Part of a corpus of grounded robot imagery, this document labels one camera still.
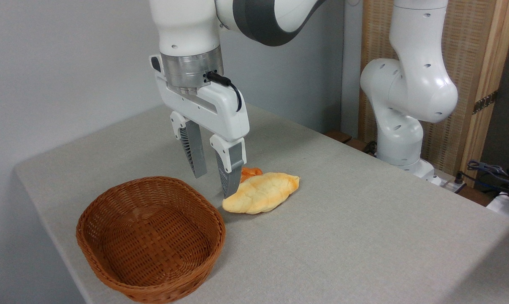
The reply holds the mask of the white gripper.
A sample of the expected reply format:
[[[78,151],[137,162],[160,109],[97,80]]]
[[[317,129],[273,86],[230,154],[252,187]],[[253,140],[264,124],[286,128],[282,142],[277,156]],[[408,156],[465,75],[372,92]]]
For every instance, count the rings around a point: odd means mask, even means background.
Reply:
[[[182,144],[195,178],[208,172],[199,125],[215,133],[210,144],[216,153],[224,198],[229,198],[238,190],[242,166],[246,163],[243,138],[249,132],[246,105],[237,111],[235,90],[214,81],[198,88],[195,95],[184,94],[166,80],[160,59],[152,56],[150,60],[162,100],[173,110],[170,119],[175,137]]]

